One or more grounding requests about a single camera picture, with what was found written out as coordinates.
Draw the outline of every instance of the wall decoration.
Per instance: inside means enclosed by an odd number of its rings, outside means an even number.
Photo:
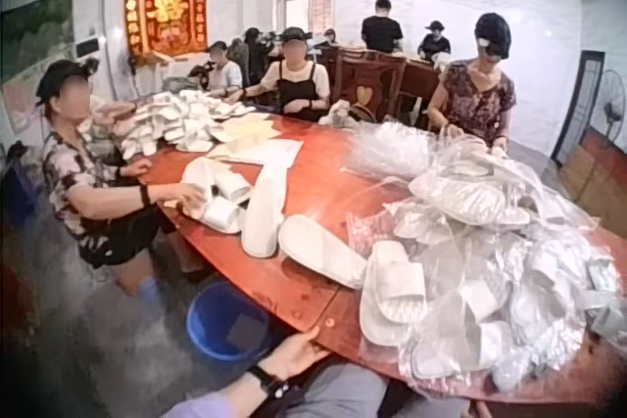
[[[123,0],[128,51],[136,58],[207,48],[206,0]]]
[[[36,0],[2,12],[2,91],[17,134],[28,127],[48,65],[73,58],[72,0]]]

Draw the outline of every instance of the concrete floor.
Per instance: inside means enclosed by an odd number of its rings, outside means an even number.
[[[559,189],[547,158],[515,145],[511,153]],[[78,257],[45,197],[36,218],[21,230],[5,224],[2,235],[3,266],[26,287],[28,314],[27,328],[3,332],[2,401],[17,407],[4,416],[155,417],[228,384],[248,366],[210,362],[191,345],[185,315],[202,286],[167,262],[174,258],[163,236],[154,250],[168,309],[153,318],[111,275]]]

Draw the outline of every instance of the red table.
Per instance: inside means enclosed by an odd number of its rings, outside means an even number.
[[[376,213],[381,203],[398,201],[403,191],[379,187],[368,191],[372,181],[342,171],[349,146],[349,134],[287,117],[275,117],[274,127],[285,139],[303,141],[294,166],[288,171],[284,213],[300,213],[317,220],[342,240],[347,240],[346,212]],[[180,181],[183,169],[198,154],[163,149],[151,158],[152,170],[143,177],[146,184]],[[260,172],[255,165],[235,163],[232,169],[254,184]],[[246,255],[238,236],[219,234],[173,209],[164,209],[180,234],[220,273],[265,309],[295,328],[304,331],[321,327],[318,342],[326,348],[381,374],[401,378],[396,364],[363,357],[359,326],[359,295],[342,288],[284,255],[258,259]],[[627,241],[603,229],[595,238],[611,247],[623,281],[627,273]],[[548,372],[526,383],[515,393],[502,395],[476,375],[471,385],[458,384],[456,395],[490,401],[527,403],[568,403],[597,401],[611,392],[620,361],[613,351],[586,338],[575,360],[559,373]],[[440,381],[420,386],[441,392]]]

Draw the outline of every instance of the black shorts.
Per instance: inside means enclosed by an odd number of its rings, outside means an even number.
[[[94,268],[131,261],[148,248],[159,228],[170,233],[176,228],[156,206],[112,219],[103,230],[78,243],[80,257]]]

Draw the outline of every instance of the white wall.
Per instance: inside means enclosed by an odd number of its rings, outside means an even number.
[[[627,89],[627,0],[596,0],[583,5],[581,47],[605,52],[603,70],[618,72]],[[616,144],[627,153],[627,124],[623,124]]]
[[[34,2],[35,0],[2,0],[2,11],[15,9],[22,5]],[[72,0],[72,20],[74,40],[80,41],[89,36],[90,29],[93,28],[96,35],[104,32],[102,22],[102,2],[101,0]],[[94,83],[96,84],[98,94],[103,97],[111,96],[111,85],[109,80],[107,58],[104,54],[100,56],[101,64],[96,74]],[[21,139],[29,145],[40,146],[41,141],[41,122],[38,117],[30,121],[28,129],[21,132],[17,136],[13,135],[11,124],[4,110],[4,101],[2,103],[3,110],[0,112],[0,131],[2,132],[2,142],[5,147],[10,146],[16,139]]]
[[[105,0],[105,28],[107,30],[107,48],[112,63],[113,83],[119,99],[132,98],[129,87],[128,70],[125,66],[127,58],[126,39],[123,34],[122,0]],[[238,22],[238,0],[207,0],[208,41],[223,40],[230,43],[231,39],[242,34]],[[190,55],[188,63],[176,65],[176,71],[187,74],[194,65],[204,63],[208,58],[204,53]]]
[[[334,0],[340,41],[358,40],[363,18],[372,15],[375,0]],[[392,17],[415,51],[424,27],[440,20],[447,28],[457,59],[476,54],[474,25],[486,12],[508,18],[513,36],[504,70],[513,78],[518,97],[513,140],[549,155],[572,95],[579,58],[579,0],[391,0]],[[272,0],[258,0],[260,28],[272,27]]]

